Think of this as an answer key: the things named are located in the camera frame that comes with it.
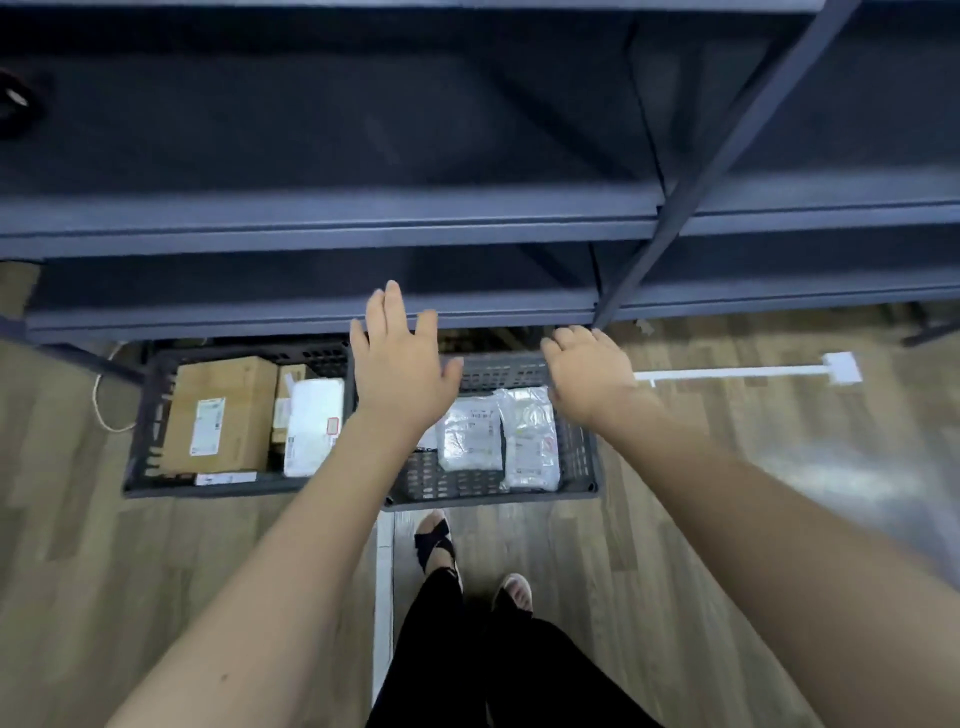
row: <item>foot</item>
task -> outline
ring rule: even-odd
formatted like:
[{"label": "foot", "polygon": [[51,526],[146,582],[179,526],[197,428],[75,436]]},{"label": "foot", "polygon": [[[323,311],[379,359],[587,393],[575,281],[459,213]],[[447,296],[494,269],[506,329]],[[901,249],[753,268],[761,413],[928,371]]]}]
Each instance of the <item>foot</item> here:
[{"label": "foot", "polygon": [[[443,511],[430,511],[417,526],[417,533],[430,533],[443,519]],[[423,574],[429,576],[437,569],[453,569],[453,557],[445,548],[434,547],[433,551],[430,552],[430,557],[426,560]]]},{"label": "foot", "polygon": [[[533,591],[530,589],[530,582],[527,581],[522,574],[509,574],[500,584],[500,589],[497,593],[503,593],[504,595],[508,596],[516,605],[517,609],[520,609],[524,612],[533,613]],[[494,605],[496,604],[496,597],[494,598],[493,603]]]}]

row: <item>crossed sandal strap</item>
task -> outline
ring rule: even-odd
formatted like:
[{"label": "crossed sandal strap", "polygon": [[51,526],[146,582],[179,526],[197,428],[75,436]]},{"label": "crossed sandal strap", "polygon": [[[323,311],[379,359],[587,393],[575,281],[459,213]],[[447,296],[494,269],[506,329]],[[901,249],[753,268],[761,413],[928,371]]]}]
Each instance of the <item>crossed sandal strap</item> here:
[{"label": "crossed sandal strap", "polygon": [[454,569],[456,570],[457,552],[453,547],[453,542],[448,538],[450,535],[450,526],[446,519],[443,519],[434,526],[430,533],[414,534],[414,546],[417,549],[417,561],[420,562],[420,568],[426,573],[426,562],[433,553],[434,548],[442,548],[450,554],[453,559]]}]

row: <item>plastic crate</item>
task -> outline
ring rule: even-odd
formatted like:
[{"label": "plastic crate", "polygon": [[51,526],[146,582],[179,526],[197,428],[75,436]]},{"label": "plastic crate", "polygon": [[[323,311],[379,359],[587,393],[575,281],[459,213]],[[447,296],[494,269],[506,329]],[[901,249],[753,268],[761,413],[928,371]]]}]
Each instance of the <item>plastic crate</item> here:
[{"label": "plastic crate", "polygon": [[353,358],[340,339],[318,339],[291,343],[253,343],[231,346],[168,349],[157,353],[147,368],[130,460],[124,477],[125,497],[226,497],[262,496],[269,493],[298,491],[305,477],[286,477],[283,458],[270,453],[269,472],[258,473],[248,483],[195,485],[194,475],[165,475],[157,468],[166,434],[170,401],[180,364],[242,356],[261,356],[278,365],[306,364],[319,376],[342,377],[345,383],[344,420],[353,412]]},{"label": "plastic crate", "polygon": [[[533,352],[464,354],[461,395],[487,395],[494,389],[540,387],[550,383],[546,361]],[[436,451],[414,452],[387,495],[384,510],[456,505],[563,500],[600,494],[603,469],[592,433],[559,415],[560,488],[556,492],[503,491],[503,471],[457,471],[440,467]]]}]

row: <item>white line on floor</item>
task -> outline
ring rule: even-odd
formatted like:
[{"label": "white line on floor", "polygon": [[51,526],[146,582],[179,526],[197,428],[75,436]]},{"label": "white line on floor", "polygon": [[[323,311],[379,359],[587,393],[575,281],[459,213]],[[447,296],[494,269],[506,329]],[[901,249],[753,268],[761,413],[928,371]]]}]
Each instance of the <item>white line on floor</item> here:
[{"label": "white line on floor", "polygon": [[823,364],[799,364],[784,367],[725,367],[720,369],[678,369],[661,372],[634,372],[638,381],[653,386],[663,379],[715,379],[731,376],[811,376],[830,377],[831,384],[855,384],[863,381],[852,352],[824,354]]},{"label": "white line on floor", "polygon": [[371,704],[376,702],[394,659],[394,514],[385,511],[376,518],[376,587],[373,598]]}]

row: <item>white cord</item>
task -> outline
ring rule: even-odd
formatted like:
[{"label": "white cord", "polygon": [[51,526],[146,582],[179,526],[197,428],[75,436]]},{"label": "white cord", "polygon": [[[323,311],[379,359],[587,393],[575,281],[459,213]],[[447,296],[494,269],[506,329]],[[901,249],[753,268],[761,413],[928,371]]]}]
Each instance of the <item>white cord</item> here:
[{"label": "white cord", "polygon": [[[116,356],[117,353],[121,349],[123,349],[126,344],[127,344],[126,341],[118,342],[117,345],[113,347],[113,351],[110,352],[110,355],[107,357],[107,361],[112,361],[113,357]],[[97,390],[100,389],[100,380],[102,378],[104,378],[103,375],[97,375],[97,378],[93,380],[93,391],[90,393],[90,399],[93,401],[93,414],[96,415],[97,422],[100,423],[100,427],[105,429],[107,432],[114,432],[116,434],[119,434],[121,432],[127,432],[129,430],[132,430],[133,426],[136,425],[136,422],[132,422],[126,427],[122,427],[121,429],[117,429],[116,427],[111,427],[110,425],[104,422],[104,416],[100,414],[100,404],[97,402]]]}]

